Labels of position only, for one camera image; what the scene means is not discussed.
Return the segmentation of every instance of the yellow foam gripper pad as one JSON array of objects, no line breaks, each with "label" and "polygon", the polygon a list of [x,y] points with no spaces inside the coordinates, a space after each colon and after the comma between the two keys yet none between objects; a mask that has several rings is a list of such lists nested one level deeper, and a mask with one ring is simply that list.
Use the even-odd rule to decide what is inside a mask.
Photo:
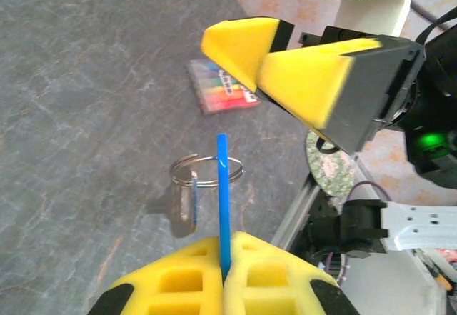
[{"label": "yellow foam gripper pad", "polygon": [[270,17],[222,21],[205,30],[201,50],[252,92],[265,55],[287,48],[293,25]]},{"label": "yellow foam gripper pad", "polygon": [[375,39],[354,39],[268,54],[258,87],[313,130],[326,122],[351,72],[354,57],[344,54],[375,49]]},{"label": "yellow foam gripper pad", "polygon": [[219,238],[207,238],[121,277],[134,291],[121,315],[222,315]]},{"label": "yellow foam gripper pad", "polygon": [[325,315],[311,281],[335,280],[304,260],[247,233],[232,236],[224,315]]}]

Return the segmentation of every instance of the white bracket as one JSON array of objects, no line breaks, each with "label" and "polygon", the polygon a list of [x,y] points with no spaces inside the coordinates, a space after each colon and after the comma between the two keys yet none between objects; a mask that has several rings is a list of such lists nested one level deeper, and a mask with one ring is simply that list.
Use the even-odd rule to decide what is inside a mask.
[{"label": "white bracket", "polygon": [[400,36],[410,5],[411,0],[341,0],[335,26]]},{"label": "white bracket", "polygon": [[387,249],[457,249],[457,206],[410,206],[388,203],[381,210]]}]

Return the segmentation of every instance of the floor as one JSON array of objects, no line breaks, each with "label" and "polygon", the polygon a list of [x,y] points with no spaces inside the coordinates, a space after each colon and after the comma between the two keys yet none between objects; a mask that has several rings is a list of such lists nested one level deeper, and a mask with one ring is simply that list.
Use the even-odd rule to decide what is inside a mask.
[{"label": "floor", "polygon": [[[320,35],[332,24],[338,0],[239,0],[249,15],[278,17],[297,25],[301,30]],[[456,5],[456,0],[416,0],[436,16]],[[415,39],[428,24],[410,13],[402,36]],[[443,189],[416,175],[406,161],[403,136],[381,131],[361,154],[374,179],[386,187],[393,199],[405,204],[457,205],[457,191]]]}]

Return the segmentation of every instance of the led light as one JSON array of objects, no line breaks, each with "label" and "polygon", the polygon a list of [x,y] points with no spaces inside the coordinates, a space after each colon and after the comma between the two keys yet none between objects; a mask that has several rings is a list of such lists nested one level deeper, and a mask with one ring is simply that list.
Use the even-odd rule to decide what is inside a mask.
[{"label": "led light", "polygon": [[425,134],[418,140],[419,148],[426,149],[428,147],[443,145],[446,142],[446,135],[441,133]]}]

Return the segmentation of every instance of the round coaster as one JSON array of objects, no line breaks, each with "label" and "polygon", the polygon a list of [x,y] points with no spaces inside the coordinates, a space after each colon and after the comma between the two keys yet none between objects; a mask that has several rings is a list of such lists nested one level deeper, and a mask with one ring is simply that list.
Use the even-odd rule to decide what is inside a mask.
[{"label": "round coaster", "polygon": [[[305,150],[309,169],[321,189],[333,197],[347,196],[354,185],[356,169],[352,158],[343,151],[332,154],[321,153],[316,147],[319,136],[308,131]],[[330,150],[333,145],[326,142],[323,149]]]}]

